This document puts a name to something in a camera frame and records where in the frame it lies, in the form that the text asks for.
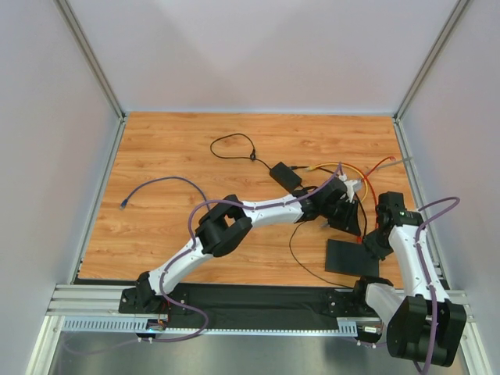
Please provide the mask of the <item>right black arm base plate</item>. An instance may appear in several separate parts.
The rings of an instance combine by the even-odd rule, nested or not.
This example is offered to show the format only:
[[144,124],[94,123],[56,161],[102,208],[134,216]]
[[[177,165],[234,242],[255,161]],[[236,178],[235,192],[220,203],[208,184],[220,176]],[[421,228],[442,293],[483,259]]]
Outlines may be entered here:
[[378,317],[375,311],[366,303],[364,290],[327,289],[322,293],[324,312],[333,317]]

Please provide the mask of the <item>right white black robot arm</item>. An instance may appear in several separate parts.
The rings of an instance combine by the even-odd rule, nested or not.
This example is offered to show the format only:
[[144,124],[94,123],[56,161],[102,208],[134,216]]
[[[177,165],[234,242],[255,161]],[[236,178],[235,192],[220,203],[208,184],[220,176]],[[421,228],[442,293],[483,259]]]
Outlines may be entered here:
[[405,207],[401,193],[379,196],[377,228],[366,236],[366,247],[378,258],[394,253],[404,295],[380,277],[361,277],[355,293],[386,328],[386,346],[394,358],[407,359],[417,371],[452,365],[466,325],[466,311],[452,302],[439,280],[428,249],[429,221]]

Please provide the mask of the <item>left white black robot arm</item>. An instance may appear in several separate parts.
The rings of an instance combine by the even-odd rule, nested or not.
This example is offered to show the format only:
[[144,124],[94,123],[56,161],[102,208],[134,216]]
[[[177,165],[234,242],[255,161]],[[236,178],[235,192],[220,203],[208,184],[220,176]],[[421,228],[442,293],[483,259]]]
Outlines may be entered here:
[[257,202],[229,195],[195,206],[187,219],[190,235],[187,244],[162,266],[137,279],[139,306],[149,308],[198,266],[230,254],[253,229],[308,222],[319,216],[332,221],[343,205],[355,203],[356,185],[346,175],[334,173],[312,191],[302,189],[281,198]]

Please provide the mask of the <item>black network switch box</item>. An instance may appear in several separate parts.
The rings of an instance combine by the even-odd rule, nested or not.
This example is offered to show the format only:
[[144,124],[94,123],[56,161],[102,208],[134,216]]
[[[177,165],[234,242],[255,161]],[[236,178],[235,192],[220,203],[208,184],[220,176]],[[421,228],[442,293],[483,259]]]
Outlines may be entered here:
[[379,261],[361,244],[328,239],[325,270],[348,276],[379,277]]

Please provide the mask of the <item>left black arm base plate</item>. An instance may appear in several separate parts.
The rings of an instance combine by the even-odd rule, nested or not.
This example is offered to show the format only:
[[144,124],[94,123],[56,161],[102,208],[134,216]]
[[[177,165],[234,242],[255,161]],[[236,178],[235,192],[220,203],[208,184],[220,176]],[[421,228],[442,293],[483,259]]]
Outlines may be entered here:
[[145,301],[141,300],[140,292],[132,287],[124,289],[120,297],[118,312],[122,314],[160,314],[191,315],[192,311],[168,302],[163,296],[146,294]]

